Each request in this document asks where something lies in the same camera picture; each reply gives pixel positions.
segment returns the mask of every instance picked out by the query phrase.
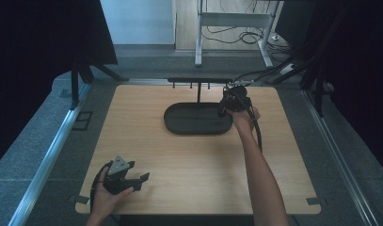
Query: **wooden table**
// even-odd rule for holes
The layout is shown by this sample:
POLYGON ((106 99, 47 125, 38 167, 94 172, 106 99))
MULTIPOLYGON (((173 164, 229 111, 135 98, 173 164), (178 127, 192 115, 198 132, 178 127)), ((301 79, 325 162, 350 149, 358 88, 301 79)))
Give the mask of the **wooden table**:
MULTIPOLYGON (((262 114, 259 124, 263 154, 281 190, 287 214, 318 214, 319 204, 277 91, 247 88, 262 114)), ((219 102, 222 87, 202 87, 202 102, 219 102)), ((179 136, 164 123, 165 110, 175 103, 196 102, 189 86, 117 87, 80 195, 89 196, 99 169, 117 155, 136 165, 126 178, 150 172, 141 191, 115 210, 121 215, 251 215, 245 160, 234 127, 219 136, 179 136)), ((89 206, 76 204, 89 213, 89 206)))

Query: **black controller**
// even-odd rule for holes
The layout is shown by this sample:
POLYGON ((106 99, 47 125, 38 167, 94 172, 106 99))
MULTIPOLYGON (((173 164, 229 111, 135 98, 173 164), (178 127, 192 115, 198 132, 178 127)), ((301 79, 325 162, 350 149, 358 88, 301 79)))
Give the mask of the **black controller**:
POLYGON ((119 194, 121 191, 133 187, 135 191, 141 190, 141 186, 144 182, 148 181, 150 177, 150 173, 147 172, 144 175, 140 176, 139 179, 126 179, 125 176, 127 171, 135 166, 135 162, 126 162, 120 156, 117 156, 115 160, 111 160, 106 163, 98 172, 98 174, 94 178, 94 182, 91 186, 90 190, 90 201, 91 201, 91 209, 94 201, 94 194, 97 188, 97 183, 103 183, 105 189, 111 194, 119 194), (100 182, 100 176, 105 167, 109 167, 108 172, 104 177, 104 181, 100 182))
POLYGON ((224 117, 226 115, 226 109, 231 111, 246 111, 250 116, 250 120, 255 126, 256 135, 258 139, 259 148, 262 149, 262 135, 259 128, 258 121, 256 119, 255 113, 253 112, 252 102, 250 98, 247 97, 247 89, 244 86, 236 86, 233 88, 224 87, 223 88, 223 99, 218 104, 217 115, 219 117, 224 117))
POLYGON ((232 111, 244 111, 251 107, 250 98, 247 97, 247 89, 243 86, 223 88, 223 99, 221 99, 217 114, 219 117, 226 115, 226 108, 232 111))

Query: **metal post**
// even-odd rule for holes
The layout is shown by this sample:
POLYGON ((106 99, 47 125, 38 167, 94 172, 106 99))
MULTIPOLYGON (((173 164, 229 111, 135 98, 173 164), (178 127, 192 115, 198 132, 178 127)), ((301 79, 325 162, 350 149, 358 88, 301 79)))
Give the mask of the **metal post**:
POLYGON ((74 110, 79 104, 79 83, 78 83, 78 71, 77 60, 72 64, 71 80, 72 80, 72 106, 71 110, 74 110))
POLYGON ((197 102, 198 102, 198 103, 200 103, 200 88, 201 88, 201 85, 202 85, 202 83, 199 82, 199 83, 198 83, 198 99, 197 99, 197 102))
POLYGON ((195 46, 195 66, 200 67, 202 65, 202 6, 203 0, 198 1, 198 35, 197 43, 195 46))
POLYGON ((265 49, 265 47, 268 41, 268 37, 270 36, 270 32, 271 32, 271 28, 273 27, 274 20, 276 19, 278 8, 279 8, 279 1, 276 1, 274 8, 270 11, 270 17, 268 19, 266 28, 263 32, 263 39, 258 41, 259 49, 261 50, 262 57, 267 68, 273 67, 273 63, 271 62, 270 56, 267 54, 267 50, 265 49))

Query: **metal rod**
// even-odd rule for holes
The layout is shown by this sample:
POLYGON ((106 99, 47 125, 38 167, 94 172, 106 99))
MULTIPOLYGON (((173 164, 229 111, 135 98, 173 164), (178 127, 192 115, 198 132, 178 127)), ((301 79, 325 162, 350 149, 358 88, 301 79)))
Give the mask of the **metal rod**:
POLYGON ((197 102, 200 103, 200 87, 202 86, 202 83, 198 83, 198 99, 197 102))
POLYGON ((79 104, 79 82, 78 82, 77 63, 73 63, 71 71, 71 84, 72 84, 72 106, 74 110, 79 104))
POLYGON ((276 19, 277 9, 279 8, 279 1, 275 2, 274 8, 270 11, 267 26, 263 32, 262 48, 266 47, 268 37, 270 36, 271 28, 273 27, 274 20, 276 19))
POLYGON ((70 110, 59 127, 56 137, 50 145, 46 155, 44 156, 38 171, 36 172, 32 182, 27 188, 24 196, 19 203, 14 215, 9 222, 9 226, 18 226, 25 225, 27 219, 30 216, 30 213, 33 210, 33 207, 36 204, 36 201, 47 181, 50 172, 56 162, 56 159, 59 156, 59 153, 65 143, 66 138, 68 137, 69 132, 72 129, 72 126, 76 120, 77 115, 83 105, 84 99, 86 99, 90 85, 84 84, 80 93, 80 102, 79 105, 74 109, 70 110))
POLYGON ((200 47, 200 39, 202 38, 202 6, 203 0, 198 1, 198 37, 197 37, 197 46, 200 47))

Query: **hand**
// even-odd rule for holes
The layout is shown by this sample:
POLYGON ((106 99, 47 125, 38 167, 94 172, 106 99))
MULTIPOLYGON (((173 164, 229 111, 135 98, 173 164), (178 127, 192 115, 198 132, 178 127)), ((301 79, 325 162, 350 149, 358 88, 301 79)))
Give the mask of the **hand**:
POLYGON ((107 172, 108 167, 103 169, 98 180, 99 182, 94 194, 93 209, 88 218, 87 225, 100 225, 104 219, 114 211, 121 199, 130 195, 135 190, 133 187, 129 187, 117 195, 109 193, 103 186, 103 181, 107 172))
MULTIPOLYGON (((250 110, 255 114, 256 120, 261 117, 261 114, 258 111, 258 108, 255 106, 251 107, 250 110)), ((254 128, 254 125, 251 121, 249 114, 245 111, 231 111, 227 109, 227 112, 232 115, 232 123, 238 132, 251 132, 254 128)))

